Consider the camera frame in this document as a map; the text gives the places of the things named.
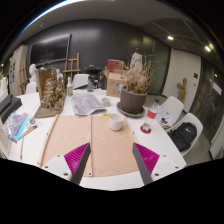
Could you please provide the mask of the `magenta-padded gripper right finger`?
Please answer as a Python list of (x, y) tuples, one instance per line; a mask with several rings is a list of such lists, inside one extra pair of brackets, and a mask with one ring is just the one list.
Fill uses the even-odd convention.
[(181, 169), (168, 155), (159, 155), (138, 143), (133, 144), (132, 153), (145, 185)]

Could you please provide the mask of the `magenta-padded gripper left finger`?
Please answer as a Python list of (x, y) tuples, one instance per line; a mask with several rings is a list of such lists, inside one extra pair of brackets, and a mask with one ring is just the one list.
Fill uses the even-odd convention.
[(42, 169), (79, 185), (90, 155), (90, 144), (83, 144), (65, 155), (57, 154)]

